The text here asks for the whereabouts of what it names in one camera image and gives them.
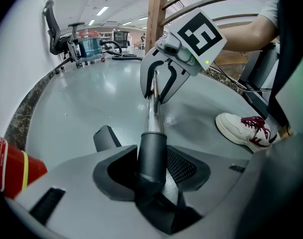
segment ceiling light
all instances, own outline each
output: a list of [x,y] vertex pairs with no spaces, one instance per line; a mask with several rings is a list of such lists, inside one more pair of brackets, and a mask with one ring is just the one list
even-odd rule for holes
[[98,14],[96,14],[97,16],[101,15],[104,11],[106,11],[108,8],[108,6],[104,6],[99,12]]

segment person's arm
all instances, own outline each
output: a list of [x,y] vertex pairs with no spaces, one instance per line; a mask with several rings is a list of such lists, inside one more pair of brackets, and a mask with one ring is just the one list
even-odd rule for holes
[[259,50],[278,36],[276,26],[262,15],[248,25],[224,28],[221,32],[227,39],[223,49],[238,52]]

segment wooden railing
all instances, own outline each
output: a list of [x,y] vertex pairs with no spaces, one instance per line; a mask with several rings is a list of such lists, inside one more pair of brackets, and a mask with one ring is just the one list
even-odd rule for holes
[[[154,43],[162,37],[163,28],[166,24],[170,23],[174,19],[179,18],[180,16],[194,10],[198,7],[203,7],[208,4],[226,1],[226,0],[201,0],[196,3],[193,3],[175,13],[165,18],[166,9],[177,3],[180,0],[150,0],[149,11],[148,11],[148,21],[146,29],[146,52],[148,52],[153,46]],[[235,14],[219,18],[214,18],[213,21],[235,18],[235,17],[246,17],[246,16],[257,16],[257,14]]]

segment mesh grille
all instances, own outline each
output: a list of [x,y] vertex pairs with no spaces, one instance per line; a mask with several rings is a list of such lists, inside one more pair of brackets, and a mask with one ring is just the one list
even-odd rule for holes
[[194,164],[169,149],[167,149],[167,169],[176,184],[193,176],[197,171]]

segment red fire extinguisher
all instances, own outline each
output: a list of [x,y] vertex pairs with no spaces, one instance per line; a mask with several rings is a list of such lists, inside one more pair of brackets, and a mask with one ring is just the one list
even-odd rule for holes
[[21,190],[47,173],[41,160],[18,150],[0,137],[0,191],[14,198]]

